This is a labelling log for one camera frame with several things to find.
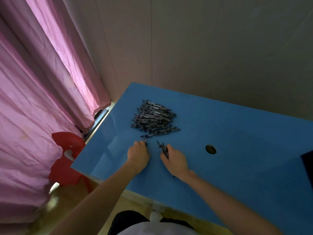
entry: floor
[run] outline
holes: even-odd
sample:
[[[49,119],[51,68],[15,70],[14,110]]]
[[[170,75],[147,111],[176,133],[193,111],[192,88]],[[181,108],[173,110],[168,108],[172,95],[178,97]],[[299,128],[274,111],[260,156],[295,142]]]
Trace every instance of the floor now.
[[[92,182],[92,186],[96,187],[97,184]],[[49,203],[38,211],[39,218],[33,224],[31,224],[27,235],[48,235],[53,230],[53,228],[55,228],[55,226],[61,220],[63,220],[87,195],[88,193],[85,185],[81,181],[77,186],[58,187],[51,193],[51,199]],[[115,215],[118,212],[124,210],[134,210],[149,218],[152,211],[152,204],[140,198],[134,200],[129,194],[124,192],[115,205],[107,222],[99,232],[99,235],[107,235]],[[162,212],[162,216],[185,220],[201,234],[232,234],[224,227],[208,221],[200,221],[190,215],[175,211],[170,208],[166,208]]]

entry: blue tabletop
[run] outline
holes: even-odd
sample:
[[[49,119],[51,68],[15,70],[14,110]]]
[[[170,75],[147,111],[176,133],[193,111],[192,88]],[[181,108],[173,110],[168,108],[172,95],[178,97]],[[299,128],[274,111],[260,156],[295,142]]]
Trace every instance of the blue tabletop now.
[[[151,159],[127,189],[223,225],[192,189],[166,170],[158,140],[182,151],[191,170],[285,234],[313,231],[313,190],[300,157],[313,149],[311,121],[131,83],[72,168],[102,180],[119,169],[128,148],[144,134],[130,127],[142,99],[172,109],[178,115],[173,126],[182,130],[147,140]],[[208,144],[216,154],[207,153]]]

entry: red plastic chair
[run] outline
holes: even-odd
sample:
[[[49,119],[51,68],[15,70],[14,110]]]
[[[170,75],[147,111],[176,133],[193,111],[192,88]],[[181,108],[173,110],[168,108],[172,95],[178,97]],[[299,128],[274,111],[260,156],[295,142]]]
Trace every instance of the red plastic chair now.
[[[73,161],[86,145],[84,140],[70,132],[57,132],[52,134],[54,142],[61,146],[63,154],[51,167],[48,178],[52,182],[58,182],[62,186],[77,185],[80,178],[85,182],[88,193],[92,192],[89,179],[71,168]]]

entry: wall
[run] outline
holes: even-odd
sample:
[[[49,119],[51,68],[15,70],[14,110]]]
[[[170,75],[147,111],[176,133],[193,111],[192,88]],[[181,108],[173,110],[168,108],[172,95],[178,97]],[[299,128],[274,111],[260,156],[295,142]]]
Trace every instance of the wall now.
[[[130,82],[313,120],[313,0],[64,0],[113,100]]]

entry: white shirt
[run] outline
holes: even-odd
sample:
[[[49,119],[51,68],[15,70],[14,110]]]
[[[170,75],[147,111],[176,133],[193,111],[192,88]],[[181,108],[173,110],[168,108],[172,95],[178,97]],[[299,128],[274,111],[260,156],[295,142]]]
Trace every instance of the white shirt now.
[[[195,230],[176,223],[141,222],[128,227],[118,235],[199,235]]]

